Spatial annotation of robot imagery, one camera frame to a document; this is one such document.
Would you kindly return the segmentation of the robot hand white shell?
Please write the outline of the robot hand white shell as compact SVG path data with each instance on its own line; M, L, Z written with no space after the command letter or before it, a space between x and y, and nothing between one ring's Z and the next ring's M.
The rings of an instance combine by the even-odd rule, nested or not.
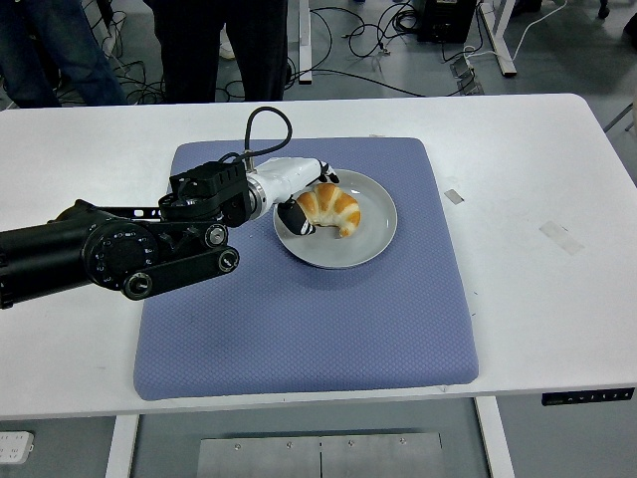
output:
M319 159L271 158L247 174L251 197L250 219L258 219L277 204L276 215L297 236L311 235L316 228L294 199L294 195L315 182L339 183L331 166Z

